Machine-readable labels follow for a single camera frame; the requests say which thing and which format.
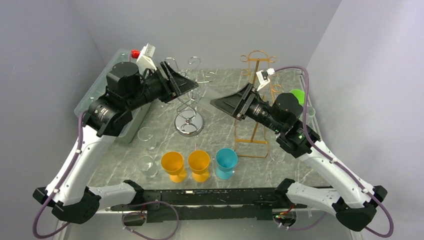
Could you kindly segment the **blue plastic wine glass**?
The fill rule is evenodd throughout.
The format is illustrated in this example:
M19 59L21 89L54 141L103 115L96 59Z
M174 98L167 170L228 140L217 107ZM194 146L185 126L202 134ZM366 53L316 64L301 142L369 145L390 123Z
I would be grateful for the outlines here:
M221 180L228 180L233 174L233 169L238 162L236 152L230 148L221 148L215 155L215 174Z

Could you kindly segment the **orange plastic wine glass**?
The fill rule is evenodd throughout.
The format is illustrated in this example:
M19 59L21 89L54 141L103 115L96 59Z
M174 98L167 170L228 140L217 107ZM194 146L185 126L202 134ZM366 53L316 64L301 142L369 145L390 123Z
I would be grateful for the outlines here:
M165 153L160 163L172 182L181 183L186 178L184 158L179 152L170 151Z
M210 156L203 150L195 150L188 156L188 165L192 178L203 183L209 178Z

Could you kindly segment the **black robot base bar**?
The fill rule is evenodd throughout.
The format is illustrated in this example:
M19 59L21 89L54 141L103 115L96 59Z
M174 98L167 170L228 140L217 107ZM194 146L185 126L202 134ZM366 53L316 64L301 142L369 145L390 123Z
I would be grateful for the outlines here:
M221 189L157 189L145 190L143 197L114 212L143 211L148 223L174 220L256 219L272 220L281 212L294 208L273 187Z

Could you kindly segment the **green plastic wine glass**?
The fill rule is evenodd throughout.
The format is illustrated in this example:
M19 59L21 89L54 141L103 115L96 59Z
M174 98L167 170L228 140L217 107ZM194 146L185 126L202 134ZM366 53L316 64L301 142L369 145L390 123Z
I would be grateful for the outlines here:
M301 90L301 89L292 89L290 91L290 93L293 94L296 97L298 103L301 106L304 105L304 103L305 103L305 92L303 90Z

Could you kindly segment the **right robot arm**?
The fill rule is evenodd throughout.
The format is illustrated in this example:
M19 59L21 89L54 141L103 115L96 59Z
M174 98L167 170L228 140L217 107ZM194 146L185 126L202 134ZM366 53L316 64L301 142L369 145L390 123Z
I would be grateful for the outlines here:
M336 158L320 136L300 120L303 107L292 93L281 93L269 104L248 83L233 94L212 99L210 104L236 120L251 118L272 130L286 153L309 165L332 186L326 191L286 178L274 191L280 207L306 205L335 216L352 231L368 229L387 190L365 182Z

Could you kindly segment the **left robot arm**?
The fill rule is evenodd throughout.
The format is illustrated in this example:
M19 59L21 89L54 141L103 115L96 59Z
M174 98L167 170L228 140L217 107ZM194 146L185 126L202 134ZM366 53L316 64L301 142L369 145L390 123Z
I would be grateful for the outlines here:
M144 189L132 180L90 187L90 177L108 147L133 120L133 111L154 100L168 103L198 87L198 83L173 70L167 62L158 68L139 67L129 61L115 64L106 74L105 92L84 110L78 137L53 181L37 188L33 197L63 222L83 224L98 210L126 205L131 210L144 203Z

